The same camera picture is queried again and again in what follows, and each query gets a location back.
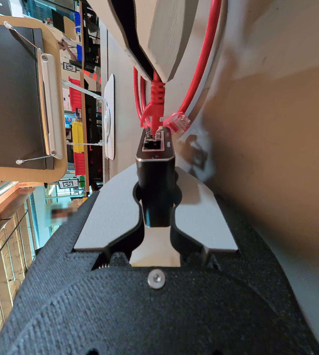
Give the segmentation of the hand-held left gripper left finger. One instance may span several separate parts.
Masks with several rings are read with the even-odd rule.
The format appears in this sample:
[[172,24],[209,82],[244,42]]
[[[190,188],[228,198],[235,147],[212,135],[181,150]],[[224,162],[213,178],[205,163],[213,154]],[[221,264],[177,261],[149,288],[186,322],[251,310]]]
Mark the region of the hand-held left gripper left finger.
[[136,195],[138,180],[133,164],[99,190],[74,252],[98,252],[107,262],[114,254],[123,253],[131,265],[133,251],[144,241],[142,206]]

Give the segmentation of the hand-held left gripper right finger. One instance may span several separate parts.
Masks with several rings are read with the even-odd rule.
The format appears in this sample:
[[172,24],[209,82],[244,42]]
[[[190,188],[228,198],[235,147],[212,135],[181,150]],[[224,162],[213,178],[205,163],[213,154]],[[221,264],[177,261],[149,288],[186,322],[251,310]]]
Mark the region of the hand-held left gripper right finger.
[[175,167],[176,201],[170,241],[183,262],[198,254],[206,261],[211,254],[236,253],[238,246],[214,193],[196,177]]

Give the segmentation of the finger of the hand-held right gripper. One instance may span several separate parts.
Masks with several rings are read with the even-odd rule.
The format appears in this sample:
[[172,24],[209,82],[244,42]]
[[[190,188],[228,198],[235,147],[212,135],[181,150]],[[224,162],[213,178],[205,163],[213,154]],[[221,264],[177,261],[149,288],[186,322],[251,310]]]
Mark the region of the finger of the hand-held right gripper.
[[197,7],[198,0],[136,0],[139,45],[164,83],[179,67]]
[[115,23],[120,29],[121,38],[125,45],[124,51],[140,75],[148,81],[153,80],[153,66],[139,44],[135,1],[110,0],[108,4]]

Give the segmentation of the black two-port adapter box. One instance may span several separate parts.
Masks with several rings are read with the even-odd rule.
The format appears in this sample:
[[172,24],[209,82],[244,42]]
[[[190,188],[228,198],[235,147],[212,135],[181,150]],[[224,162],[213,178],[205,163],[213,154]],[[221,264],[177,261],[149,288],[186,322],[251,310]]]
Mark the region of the black two-port adapter box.
[[166,228],[174,208],[175,151],[169,128],[157,134],[143,130],[136,153],[138,189],[145,225]]

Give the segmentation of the red plastic bin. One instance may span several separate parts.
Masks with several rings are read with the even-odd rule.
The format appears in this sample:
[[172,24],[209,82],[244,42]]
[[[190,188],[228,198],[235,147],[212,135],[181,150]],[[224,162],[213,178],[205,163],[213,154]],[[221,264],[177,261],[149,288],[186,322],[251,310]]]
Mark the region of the red plastic bin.
[[[76,86],[81,86],[80,80],[77,79],[72,79],[70,76],[68,77],[68,80],[70,83],[76,85]],[[81,92],[74,89],[73,87],[69,87],[69,98],[70,98],[70,105],[71,105],[71,110],[73,113],[77,111],[77,109],[81,109]]]
[[84,152],[74,152],[74,171],[76,176],[85,176],[85,155]]

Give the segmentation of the yellow background bin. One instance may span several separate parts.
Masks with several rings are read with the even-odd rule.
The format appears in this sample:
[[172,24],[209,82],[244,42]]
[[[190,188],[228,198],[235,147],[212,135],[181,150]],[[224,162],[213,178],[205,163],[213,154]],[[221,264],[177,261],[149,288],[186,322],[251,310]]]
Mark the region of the yellow background bin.
[[84,152],[84,141],[83,141],[83,126],[81,122],[73,122],[72,123],[72,142],[73,151],[75,153],[83,153]]

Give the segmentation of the black board with wooden frame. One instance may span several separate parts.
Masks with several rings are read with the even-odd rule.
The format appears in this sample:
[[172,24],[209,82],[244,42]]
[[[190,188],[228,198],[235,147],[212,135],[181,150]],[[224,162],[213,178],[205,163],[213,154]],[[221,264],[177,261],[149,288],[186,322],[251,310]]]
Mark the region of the black board with wooden frame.
[[67,171],[59,47],[41,21],[0,15],[0,180]]

